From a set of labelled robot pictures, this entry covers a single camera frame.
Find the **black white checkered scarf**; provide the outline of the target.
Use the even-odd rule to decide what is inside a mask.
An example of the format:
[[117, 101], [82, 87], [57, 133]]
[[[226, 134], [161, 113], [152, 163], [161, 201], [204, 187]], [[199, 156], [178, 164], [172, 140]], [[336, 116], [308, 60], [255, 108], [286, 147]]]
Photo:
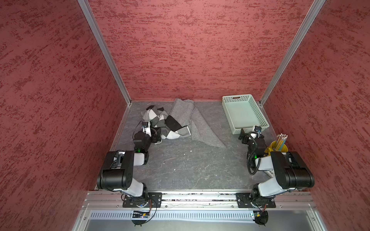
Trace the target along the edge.
[[142, 122], [150, 122], [153, 128], [161, 128], [162, 140], [175, 140], [191, 136], [189, 126], [182, 126], [164, 108], [155, 109], [153, 105], [141, 112]]

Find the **grey knitted scarf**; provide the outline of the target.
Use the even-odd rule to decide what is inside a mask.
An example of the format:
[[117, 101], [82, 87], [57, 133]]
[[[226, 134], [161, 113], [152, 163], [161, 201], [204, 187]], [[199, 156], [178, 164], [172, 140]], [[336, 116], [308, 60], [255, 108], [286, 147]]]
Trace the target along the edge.
[[181, 125], [179, 134], [183, 137], [190, 136], [192, 140], [225, 148], [192, 100], [175, 99], [169, 115]]

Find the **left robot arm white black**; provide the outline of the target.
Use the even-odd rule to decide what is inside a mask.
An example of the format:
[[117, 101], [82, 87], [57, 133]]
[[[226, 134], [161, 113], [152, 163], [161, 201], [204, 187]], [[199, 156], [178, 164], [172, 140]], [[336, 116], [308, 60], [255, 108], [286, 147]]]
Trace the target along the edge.
[[148, 201], [147, 187], [134, 179], [134, 167], [143, 166], [149, 160], [149, 148], [157, 141], [157, 131], [150, 122], [139, 123], [141, 130], [133, 135], [132, 151], [116, 150], [107, 153], [97, 177], [100, 190], [121, 192], [135, 201]]

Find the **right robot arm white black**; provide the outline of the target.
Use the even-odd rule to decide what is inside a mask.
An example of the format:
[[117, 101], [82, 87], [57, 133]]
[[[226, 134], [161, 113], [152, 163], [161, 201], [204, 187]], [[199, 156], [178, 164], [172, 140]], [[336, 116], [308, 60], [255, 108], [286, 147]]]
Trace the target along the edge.
[[266, 145], [262, 128], [255, 126], [252, 131], [241, 129], [239, 140], [247, 145], [247, 168], [250, 175], [258, 171], [271, 171], [269, 180], [253, 186], [249, 199], [255, 206], [276, 195], [306, 188], [312, 188], [315, 179], [304, 160], [297, 152], [290, 152], [285, 146], [288, 136], [280, 134], [277, 141]]

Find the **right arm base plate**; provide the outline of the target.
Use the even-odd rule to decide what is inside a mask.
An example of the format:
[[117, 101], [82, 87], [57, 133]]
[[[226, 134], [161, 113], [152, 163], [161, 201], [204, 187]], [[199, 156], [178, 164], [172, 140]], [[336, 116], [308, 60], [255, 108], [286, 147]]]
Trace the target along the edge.
[[238, 208], [276, 208], [274, 197], [262, 197], [251, 193], [236, 193]]

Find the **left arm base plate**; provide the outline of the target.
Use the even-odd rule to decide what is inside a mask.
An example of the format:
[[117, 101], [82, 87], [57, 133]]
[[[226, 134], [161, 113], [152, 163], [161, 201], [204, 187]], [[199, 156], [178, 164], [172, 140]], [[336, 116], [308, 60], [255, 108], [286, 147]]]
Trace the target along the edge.
[[123, 208], [159, 208], [161, 207], [163, 193], [149, 192], [144, 193], [144, 196], [133, 197], [125, 195], [122, 198]]

